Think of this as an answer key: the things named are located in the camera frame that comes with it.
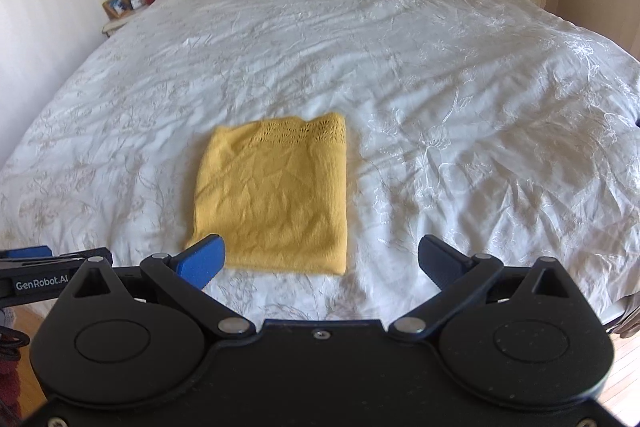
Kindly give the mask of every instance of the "screw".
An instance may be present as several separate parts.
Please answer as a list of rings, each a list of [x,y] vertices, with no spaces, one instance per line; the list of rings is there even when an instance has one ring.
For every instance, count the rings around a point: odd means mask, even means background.
[[[316,341],[327,341],[331,338],[331,333],[324,330],[314,330],[314,338]]]
[[[417,335],[422,333],[427,327],[424,320],[417,317],[402,317],[394,322],[396,330],[400,333],[407,333],[409,335]]]
[[[229,317],[218,323],[218,329],[230,335],[242,335],[251,327],[251,323],[242,317]]]
[[[49,418],[49,421],[47,422],[47,427],[68,427],[68,425],[62,418],[54,417],[54,418]]]

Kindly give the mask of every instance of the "wrinkled fabric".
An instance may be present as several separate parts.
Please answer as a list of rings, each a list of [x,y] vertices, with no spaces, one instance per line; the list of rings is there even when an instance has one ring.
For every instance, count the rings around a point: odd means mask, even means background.
[[[597,312],[640,290],[640,64],[527,0],[159,0],[102,45],[0,172],[3,248],[190,236],[213,129],[347,123],[343,277],[225,269],[209,295],[265,317],[388,323],[436,286],[417,243],[558,257]]]

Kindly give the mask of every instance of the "yellow sweater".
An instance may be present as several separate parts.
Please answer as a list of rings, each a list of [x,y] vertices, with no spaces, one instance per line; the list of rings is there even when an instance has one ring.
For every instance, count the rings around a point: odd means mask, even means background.
[[[335,113],[218,127],[198,172],[187,246],[217,233],[226,266],[344,274],[345,134]]]

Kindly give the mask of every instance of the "white bedspread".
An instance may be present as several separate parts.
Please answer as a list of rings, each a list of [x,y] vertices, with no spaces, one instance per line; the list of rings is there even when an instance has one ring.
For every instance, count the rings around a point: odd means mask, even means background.
[[[640,65],[527,0],[159,0],[100,47],[0,173],[0,245],[180,251],[219,124],[348,122],[344,277],[223,271],[265,317],[385,323],[436,293],[434,233],[558,257],[597,312],[640,291]]]

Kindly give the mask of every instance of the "picture frame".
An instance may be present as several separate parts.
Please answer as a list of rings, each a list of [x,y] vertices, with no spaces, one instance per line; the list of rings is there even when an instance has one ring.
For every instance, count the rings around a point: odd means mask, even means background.
[[[112,20],[122,19],[133,13],[129,0],[106,0],[102,3],[102,7]]]

